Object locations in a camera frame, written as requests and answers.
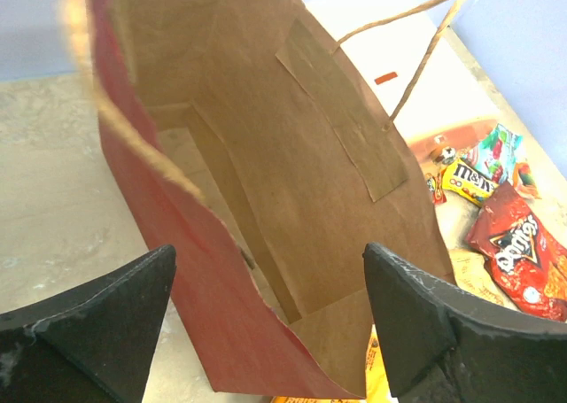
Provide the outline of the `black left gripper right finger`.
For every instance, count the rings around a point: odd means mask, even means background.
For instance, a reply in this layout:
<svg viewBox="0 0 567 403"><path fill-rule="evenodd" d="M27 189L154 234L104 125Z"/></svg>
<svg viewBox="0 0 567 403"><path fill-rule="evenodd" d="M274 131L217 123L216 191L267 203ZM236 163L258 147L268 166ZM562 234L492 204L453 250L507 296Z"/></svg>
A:
<svg viewBox="0 0 567 403"><path fill-rule="evenodd" d="M566 326L430 275L381 244L363 253L391 395L400 402L564 402Z"/></svg>

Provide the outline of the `orange kettle chips bag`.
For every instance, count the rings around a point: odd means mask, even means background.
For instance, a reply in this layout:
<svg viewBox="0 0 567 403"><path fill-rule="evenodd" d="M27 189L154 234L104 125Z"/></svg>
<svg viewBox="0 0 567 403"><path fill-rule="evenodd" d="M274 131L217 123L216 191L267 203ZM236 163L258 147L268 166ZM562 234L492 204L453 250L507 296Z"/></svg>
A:
<svg viewBox="0 0 567 403"><path fill-rule="evenodd" d="M390 393L375 326L372 326L367 348L365 375L367 388L366 399L310 399L295 397L274 397L272 398L271 403L398 403L398 399L394 398Z"/></svg>

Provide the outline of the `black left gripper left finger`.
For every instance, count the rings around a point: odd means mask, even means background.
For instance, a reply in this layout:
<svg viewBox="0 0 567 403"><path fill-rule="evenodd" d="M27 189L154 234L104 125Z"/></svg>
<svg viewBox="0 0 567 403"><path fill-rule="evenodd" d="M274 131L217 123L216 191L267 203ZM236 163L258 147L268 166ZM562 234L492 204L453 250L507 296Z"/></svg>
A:
<svg viewBox="0 0 567 403"><path fill-rule="evenodd" d="M167 310L175 248L163 245L1 315L3 402L140 402Z"/></svg>

